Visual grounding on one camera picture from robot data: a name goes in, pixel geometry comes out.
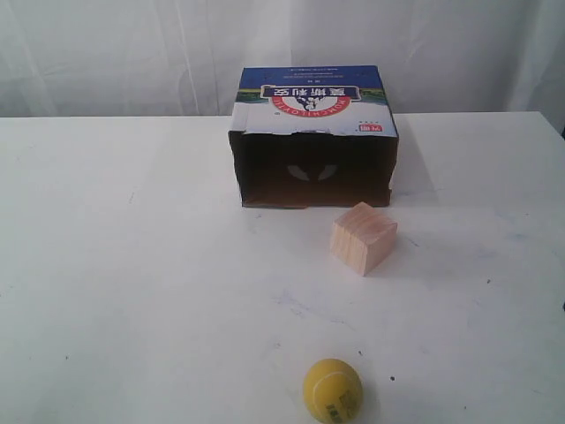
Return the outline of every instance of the wooden block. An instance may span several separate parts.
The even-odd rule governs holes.
[[[392,251],[398,224],[364,202],[334,221],[331,252],[366,276]]]

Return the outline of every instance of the yellow ball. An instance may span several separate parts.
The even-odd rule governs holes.
[[[306,374],[304,403],[318,421],[353,420],[363,403],[363,387],[355,370],[342,360],[321,360]]]

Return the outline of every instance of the printed logo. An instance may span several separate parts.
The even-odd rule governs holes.
[[[382,125],[378,124],[359,124],[359,131],[364,132],[382,132]]]
[[[329,117],[361,99],[355,86],[261,86],[261,97],[296,117]]]

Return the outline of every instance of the white backdrop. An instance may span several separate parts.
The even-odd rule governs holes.
[[[565,124],[563,0],[0,0],[0,116],[229,114],[241,68],[377,64],[396,112]]]

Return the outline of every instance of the cardboard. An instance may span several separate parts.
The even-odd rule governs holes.
[[[398,134],[376,66],[245,68],[229,138],[244,206],[390,202]]]

